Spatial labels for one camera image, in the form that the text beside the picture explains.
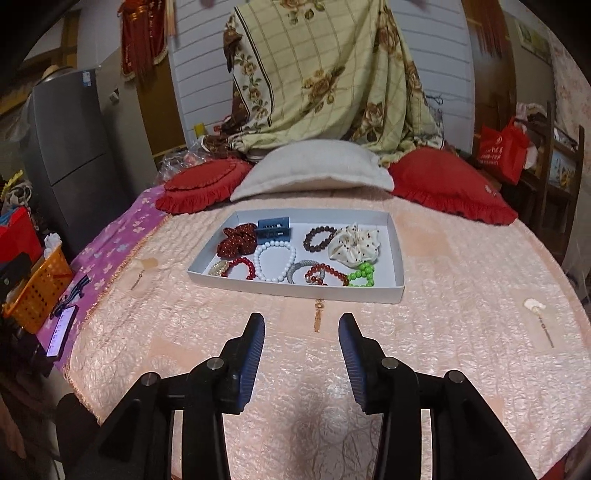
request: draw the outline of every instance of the beaded bracelet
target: beaded bracelet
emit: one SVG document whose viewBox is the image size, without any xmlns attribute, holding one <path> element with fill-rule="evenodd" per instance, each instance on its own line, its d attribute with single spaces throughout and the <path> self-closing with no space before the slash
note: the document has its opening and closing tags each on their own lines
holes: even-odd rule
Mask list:
<svg viewBox="0 0 591 480">
<path fill-rule="evenodd" d="M 220 260 L 212 268 L 209 269 L 208 275 L 214 277 L 221 277 L 222 274 L 228 269 L 230 262 L 228 260 Z"/>
<path fill-rule="evenodd" d="M 285 264 L 285 267 L 283 268 L 283 271 L 281 272 L 281 274 L 277 278 L 267 278 L 265 276 L 265 274 L 262 272 L 261 253 L 263 253 L 266 249 L 268 249 L 270 247 L 284 247 L 284 248 L 288 248 L 291 252 L 290 259 L 287 261 L 287 263 Z M 295 254 L 296 254 L 296 248 L 291 243 L 284 242 L 283 240 L 281 240 L 281 241 L 271 240 L 269 242 L 265 242 L 263 245 L 259 245 L 255 249 L 255 257 L 254 257 L 256 276 L 262 281 L 270 281 L 273 283 L 282 282 L 285 279 L 285 276 L 287 275 L 287 271 L 290 269 L 290 267 L 296 261 Z"/>
<path fill-rule="evenodd" d="M 374 271 L 375 267 L 369 262 L 363 262 L 357 272 L 350 273 L 348 275 L 349 287 L 373 287 L 374 286 Z M 365 278 L 367 283 L 365 285 L 353 285 L 350 281 L 356 278 Z"/>
<path fill-rule="evenodd" d="M 330 232 L 330 235 L 325 240 L 322 240 L 318 245 L 311 245 L 312 239 L 315 235 L 321 232 Z M 320 252 L 324 250 L 326 247 L 329 246 L 330 241 L 333 239 L 336 233 L 336 228 L 332 226 L 319 226 L 310 230 L 310 232 L 306 235 L 306 239 L 304 240 L 304 248 L 308 252 Z"/>
<path fill-rule="evenodd" d="M 294 263 L 289 270 L 287 270 L 287 275 L 285 276 L 287 278 L 288 283 L 294 283 L 294 273 L 296 272 L 296 270 L 301 269 L 302 267 L 313 267 L 314 265 L 318 265 L 318 262 L 315 262 L 314 260 L 302 260 L 301 262 L 298 263 Z M 324 281 L 324 270 L 320 270 L 318 272 L 318 277 L 320 278 L 320 284 Z"/>
<path fill-rule="evenodd" d="M 255 274 L 255 266 L 246 257 L 238 257 L 238 258 L 235 258 L 234 260 L 232 260 L 231 262 L 228 262 L 228 267 L 222 273 L 222 277 L 226 277 L 227 278 L 228 277 L 228 272 L 230 271 L 230 269 L 232 267 L 235 267 L 239 263 L 244 263 L 248 267 L 248 276 L 246 277 L 246 279 L 247 280 L 254 280 L 255 277 L 256 277 L 256 274 Z"/>
<path fill-rule="evenodd" d="M 320 280 L 318 277 L 314 275 L 314 273 L 320 272 L 320 270 L 324 270 L 326 273 L 329 273 L 338 278 L 341 282 L 343 282 L 344 287 L 349 285 L 349 278 L 346 274 L 336 271 L 334 268 L 325 263 L 314 265 L 311 269 L 309 269 L 308 272 L 304 275 L 306 281 L 309 283 L 314 283 L 316 285 L 327 286 L 326 283 L 323 283 L 322 280 Z"/>
</svg>

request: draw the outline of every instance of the red ruffled pillow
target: red ruffled pillow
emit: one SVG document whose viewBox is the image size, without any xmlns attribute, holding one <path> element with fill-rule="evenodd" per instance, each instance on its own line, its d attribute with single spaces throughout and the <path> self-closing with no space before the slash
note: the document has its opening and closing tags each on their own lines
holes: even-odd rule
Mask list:
<svg viewBox="0 0 591 480">
<path fill-rule="evenodd" d="M 188 168 L 164 185 L 156 208 L 168 213 L 196 213 L 228 200 L 252 166 L 238 158 L 212 160 Z"/>
<path fill-rule="evenodd" d="M 493 225 L 509 225 L 518 216 L 477 170 L 443 150 L 418 148 L 388 171 L 393 195 L 433 210 Z"/>
</svg>

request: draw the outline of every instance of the orange plastic basket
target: orange plastic basket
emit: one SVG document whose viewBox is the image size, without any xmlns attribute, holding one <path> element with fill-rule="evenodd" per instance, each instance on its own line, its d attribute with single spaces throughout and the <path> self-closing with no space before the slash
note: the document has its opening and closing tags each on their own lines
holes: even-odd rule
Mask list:
<svg viewBox="0 0 591 480">
<path fill-rule="evenodd" d="M 61 247 L 56 248 L 16 300 L 4 306 L 4 316 L 13 317 L 27 332 L 37 333 L 73 276 Z"/>
</svg>

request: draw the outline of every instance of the dark red bead bracelet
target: dark red bead bracelet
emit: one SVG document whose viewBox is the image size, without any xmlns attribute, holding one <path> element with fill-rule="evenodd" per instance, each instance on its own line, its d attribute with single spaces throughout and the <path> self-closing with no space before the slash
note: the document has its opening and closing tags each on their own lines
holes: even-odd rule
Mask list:
<svg viewBox="0 0 591 480">
<path fill-rule="evenodd" d="M 314 265 L 311 269 L 309 269 L 306 272 L 306 274 L 304 276 L 309 283 L 312 283 L 315 285 L 327 286 L 326 283 L 322 282 L 322 279 L 320 277 L 317 277 L 316 275 L 314 275 L 315 273 L 318 273 L 321 270 L 324 270 L 326 273 L 338 278 L 341 282 L 343 282 L 344 287 L 349 285 L 349 277 L 347 277 L 346 274 L 335 270 L 334 268 L 332 268 L 331 266 L 329 266 L 325 263 L 320 263 L 318 265 Z"/>
<path fill-rule="evenodd" d="M 230 269 L 232 267 L 235 267 L 239 263 L 244 263 L 248 267 L 248 276 L 246 279 L 247 280 L 254 280 L 256 278 L 255 265 L 246 257 L 238 257 L 238 258 L 235 258 L 234 260 L 232 260 L 230 262 L 230 264 L 228 265 L 228 268 L 226 269 L 226 271 L 224 273 L 222 273 L 222 277 L 227 277 Z"/>
<path fill-rule="evenodd" d="M 325 240 L 322 240 L 318 245 L 312 245 L 312 239 L 318 234 L 322 232 L 328 232 L 330 235 Z M 330 241 L 333 239 L 336 233 L 336 228 L 332 226 L 319 226 L 310 230 L 308 235 L 306 235 L 306 239 L 304 240 L 304 248 L 308 252 L 320 252 L 324 250 L 326 247 L 329 246 Z"/>
</svg>

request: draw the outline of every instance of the beige rose-pattern blanket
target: beige rose-pattern blanket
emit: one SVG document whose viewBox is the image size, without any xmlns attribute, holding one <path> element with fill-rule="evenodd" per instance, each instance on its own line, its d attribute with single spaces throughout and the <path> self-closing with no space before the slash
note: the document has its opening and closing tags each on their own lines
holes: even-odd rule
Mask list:
<svg viewBox="0 0 591 480">
<path fill-rule="evenodd" d="M 314 299 L 204 288 L 189 280 L 187 267 L 234 209 L 272 207 L 389 212 L 404 262 L 402 302 L 326 301 L 315 325 Z M 136 284 L 148 258 L 158 267 Z M 526 306 L 532 299 L 543 305 L 537 313 Z M 270 196 L 171 218 L 87 317 L 67 375 L 103 421 L 141 374 L 190 371 L 239 335 L 251 312 L 264 315 L 267 335 L 252 401 L 240 416 L 224 419 L 234 479 L 371 477 L 381 418 L 365 416 L 353 399 L 337 338 L 344 312 L 388 355 L 418 372 L 463 371 L 538 477 L 591 426 L 591 326 L 535 236 L 519 221 L 484 225 L 368 189 Z M 173 441 L 177 476 L 180 419 Z M 426 480 L 428 412 L 423 426 Z"/>
<path fill-rule="evenodd" d="M 385 0 L 251 0 L 224 32 L 239 151 L 308 138 L 357 142 L 388 165 L 441 147 L 417 68 Z"/>
</svg>

